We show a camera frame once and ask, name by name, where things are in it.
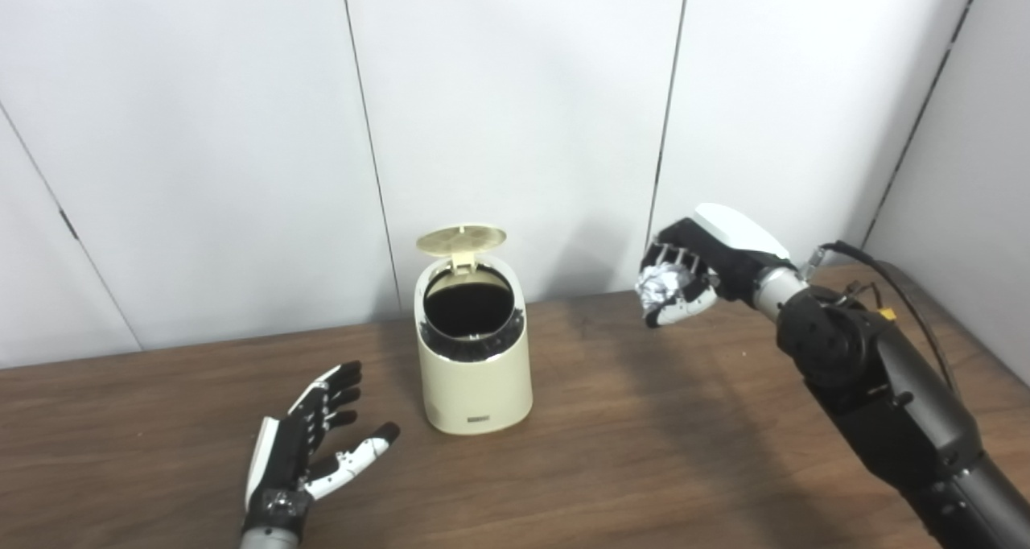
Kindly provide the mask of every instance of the robotic hand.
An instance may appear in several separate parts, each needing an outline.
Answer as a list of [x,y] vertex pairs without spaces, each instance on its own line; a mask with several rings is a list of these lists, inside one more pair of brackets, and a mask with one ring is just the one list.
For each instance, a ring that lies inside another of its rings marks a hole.
[[991,460],[972,415],[900,332],[893,311],[867,311],[850,293],[810,287],[808,275],[827,249],[868,264],[893,285],[876,260],[843,241],[821,245],[799,273],[756,222],[732,208],[699,205],[692,218],[660,231],[641,263],[645,320],[666,325],[720,298],[761,311],[852,450],[941,547],[1030,549],[1030,504]]
[[723,205],[698,205],[693,218],[660,231],[641,262],[637,294],[648,327],[658,328],[697,315],[719,297],[743,300],[775,318],[779,308],[762,277],[789,299],[806,287],[795,277],[787,249],[757,222]]
[[354,411],[337,409],[360,397],[360,363],[338,366],[309,384],[285,417],[262,421],[247,475],[241,549],[298,547],[313,502],[368,469],[401,434],[387,422],[349,451],[309,465],[327,433],[357,419]]

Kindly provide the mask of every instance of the white robotic hand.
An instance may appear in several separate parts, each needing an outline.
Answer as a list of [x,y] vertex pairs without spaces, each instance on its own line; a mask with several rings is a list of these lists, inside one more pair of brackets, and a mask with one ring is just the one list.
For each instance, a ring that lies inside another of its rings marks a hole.
[[754,308],[759,278],[791,271],[787,249],[748,216],[706,203],[694,215],[659,231],[641,262],[637,295],[648,327],[697,315],[724,300]]
[[401,428],[387,422],[349,451],[310,464],[327,433],[357,419],[354,411],[338,409],[360,397],[360,363],[338,366],[309,384],[285,417],[262,421],[247,475],[242,547],[297,547],[311,504],[353,480],[397,440]]

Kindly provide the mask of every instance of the white wall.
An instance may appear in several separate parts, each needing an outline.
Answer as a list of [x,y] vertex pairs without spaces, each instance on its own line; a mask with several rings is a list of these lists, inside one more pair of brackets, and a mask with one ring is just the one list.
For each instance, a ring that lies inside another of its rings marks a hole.
[[[858,240],[964,1],[687,0],[654,227]],[[625,289],[682,2],[0,0],[0,101],[146,348],[398,315],[450,222]]]
[[868,249],[1030,383],[1030,3],[975,0]]
[[966,0],[687,0],[653,229],[706,201],[859,244]]
[[682,0],[348,0],[402,301],[454,222],[526,298],[627,289]]
[[139,348],[0,112],[0,368]]
[[398,311],[343,0],[0,0],[0,101],[144,348]]

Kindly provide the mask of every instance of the crumpled aluminum foil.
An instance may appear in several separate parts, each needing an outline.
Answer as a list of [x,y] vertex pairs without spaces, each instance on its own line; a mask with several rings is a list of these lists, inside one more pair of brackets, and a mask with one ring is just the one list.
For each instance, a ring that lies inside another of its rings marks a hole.
[[651,313],[680,295],[694,276],[683,264],[658,264],[641,270],[637,277],[637,296],[641,299],[644,313]]

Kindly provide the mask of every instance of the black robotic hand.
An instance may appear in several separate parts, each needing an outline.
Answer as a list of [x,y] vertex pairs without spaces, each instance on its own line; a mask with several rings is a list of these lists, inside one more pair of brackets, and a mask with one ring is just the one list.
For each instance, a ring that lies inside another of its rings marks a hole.
[[400,435],[387,422],[349,451],[310,462],[327,433],[357,419],[356,412],[338,409],[360,397],[360,363],[338,366],[309,384],[285,417],[262,421],[247,475],[243,548],[300,545],[313,502],[350,482]]

